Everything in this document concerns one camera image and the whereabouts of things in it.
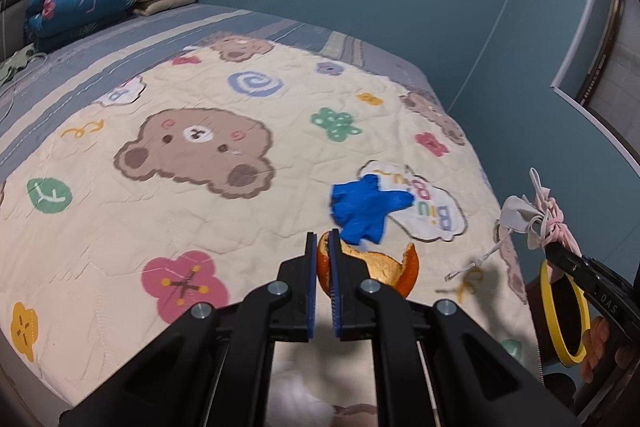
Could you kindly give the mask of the right hand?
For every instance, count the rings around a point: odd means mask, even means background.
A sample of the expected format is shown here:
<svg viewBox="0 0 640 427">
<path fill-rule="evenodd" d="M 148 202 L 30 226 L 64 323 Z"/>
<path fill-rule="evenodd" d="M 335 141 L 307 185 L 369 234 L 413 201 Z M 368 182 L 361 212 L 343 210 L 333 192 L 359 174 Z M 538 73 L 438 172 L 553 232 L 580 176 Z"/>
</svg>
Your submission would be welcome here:
<svg viewBox="0 0 640 427">
<path fill-rule="evenodd" d="M 605 317 L 595 317 L 582 335 L 586 355 L 580 363 L 579 375 L 585 384 L 592 383 L 594 371 L 605 356 L 610 336 L 610 325 Z M 637 352 L 631 346 L 619 347 L 615 353 L 615 361 L 620 369 L 628 369 L 635 358 Z"/>
</svg>

